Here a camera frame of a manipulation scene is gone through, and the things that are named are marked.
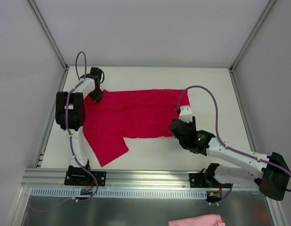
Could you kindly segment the red t-shirt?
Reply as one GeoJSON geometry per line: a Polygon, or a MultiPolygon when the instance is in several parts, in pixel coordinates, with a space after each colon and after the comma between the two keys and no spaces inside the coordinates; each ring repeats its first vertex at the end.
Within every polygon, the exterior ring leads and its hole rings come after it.
{"type": "Polygon", "coordinates": [[[177,119],[177,103],[189,105],[180,89],[107,91],[97,103],[84,100],[83,134],[100,166],[129,151],[124,138],[171,137],[169,125],[177,119]]]}

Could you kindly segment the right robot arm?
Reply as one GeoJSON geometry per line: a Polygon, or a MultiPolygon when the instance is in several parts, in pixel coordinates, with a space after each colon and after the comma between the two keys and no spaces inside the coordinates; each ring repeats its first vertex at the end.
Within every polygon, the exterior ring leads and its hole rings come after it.
{"type": "Polygon", "coordinates": [[[169,130],[183,149],[234,165],[228,167],[211,163],[203,176],[207,186],[220,187],[223,184],[251,186],[258,188],[270,199],[283,200],[291,172],[280,154],[265,155],[247,150],[235,150],[220,142],[214,134],[197,130],[195,121],[184,122],[174,119],[169,130]]]}

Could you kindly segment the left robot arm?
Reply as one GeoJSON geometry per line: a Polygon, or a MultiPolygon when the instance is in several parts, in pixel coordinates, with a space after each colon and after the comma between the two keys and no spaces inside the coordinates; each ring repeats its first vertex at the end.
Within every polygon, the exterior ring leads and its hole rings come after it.
{"type": "Polygon", "coordinates": [[[84,100],[89,97],[94,103],[101,101],[104,93],[100,85],[104,79],[104,72],[98,67],[92,67],[88,74],[79,77],[78,83],[72,89],[56,94],[55,120],[66,135],[72,167],[89,167],[83,135],[86,121],[84,100]]]}

